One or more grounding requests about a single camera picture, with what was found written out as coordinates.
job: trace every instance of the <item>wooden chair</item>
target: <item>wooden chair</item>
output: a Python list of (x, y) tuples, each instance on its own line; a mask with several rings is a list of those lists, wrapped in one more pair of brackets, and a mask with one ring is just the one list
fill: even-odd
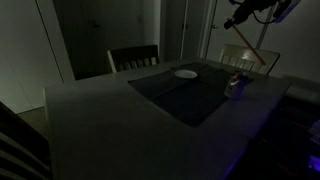
[(114, 73), (159, 64), (157, 45), (109, 50), (107, 54)]
[(219, 62), (241, 69), (250, 70), (260, 74), (269, 75), (278, 61), (280, 54), (277, 52), (256, 49), (267, 65), (263, 66), (253, 52), (243, 46), (226, 44), (221, 52)]
[[(0, 150), (25, 164), (3, 156), (0, 157), (0, 168), (26, 179), (51, 179), (48, 141), (1, 102), (0, 132), (15, 142), (9, 143), (8, 140), (0, 139)], [(12, 177), (0, 172), (0, 179)]]

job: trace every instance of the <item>table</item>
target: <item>table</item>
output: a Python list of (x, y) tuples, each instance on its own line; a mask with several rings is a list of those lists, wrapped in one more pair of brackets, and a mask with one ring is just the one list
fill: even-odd
[(152, 104), (128, 83), (200, 58), (162, 63), (45, 88), (55, 179), (223, 179), (290, 83), (249, 72), (255, 80), (198, 128)]

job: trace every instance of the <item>placemat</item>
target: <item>placemat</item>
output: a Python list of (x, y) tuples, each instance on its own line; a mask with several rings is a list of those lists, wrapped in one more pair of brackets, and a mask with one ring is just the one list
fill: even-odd
[[(192, 70), (194, 79), (175, 76), (176, 70)], [(128, 83), (143, 96), (183, 123), (198, 127), (228, 98), (224, 89), (230, 73), (202, 63), (191, 63)]]

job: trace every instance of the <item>plate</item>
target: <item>plate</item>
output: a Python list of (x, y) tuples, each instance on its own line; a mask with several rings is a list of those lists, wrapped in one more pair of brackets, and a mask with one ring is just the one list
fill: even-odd
[(177, 70), (174, 74), (183, 79), (193, 79), (198, 76), (196, 72), (190, 70)]

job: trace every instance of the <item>white door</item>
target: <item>white door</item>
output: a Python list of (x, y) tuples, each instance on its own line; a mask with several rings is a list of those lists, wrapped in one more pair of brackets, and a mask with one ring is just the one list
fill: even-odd
[(36, 1), (1, 0), (0, 24), (0, 100), (15, 112), (42, 107), (43, 88), (62, 78)]
[[(213, 26), (211, 29), (210, 40), (207, 50), (207, 59), (218, 61), (220, 52), (224, 44), (234, 44), (246, 46), (240, 37), (234, 32), (232, 28), (229, 30), (224, 29), (223, 24), (228, 18), (232, 17), (238, 5), (231, 5), (228, 0), (216, 0), (216, 11), (214, 15)], [(262, 13), (258, 12), (257, 17), (261, 21), (266, 21), (268, 10)], [(238, 29), (243, 33), (247, 40), (253, 47), (256, 47), (259, 37), (261, 35), (263, 24), (259, 24), (251, 15), (247, 21), (237, 25)]]
[(197, 57), (207, 0), (188, 0), (182, 58)]

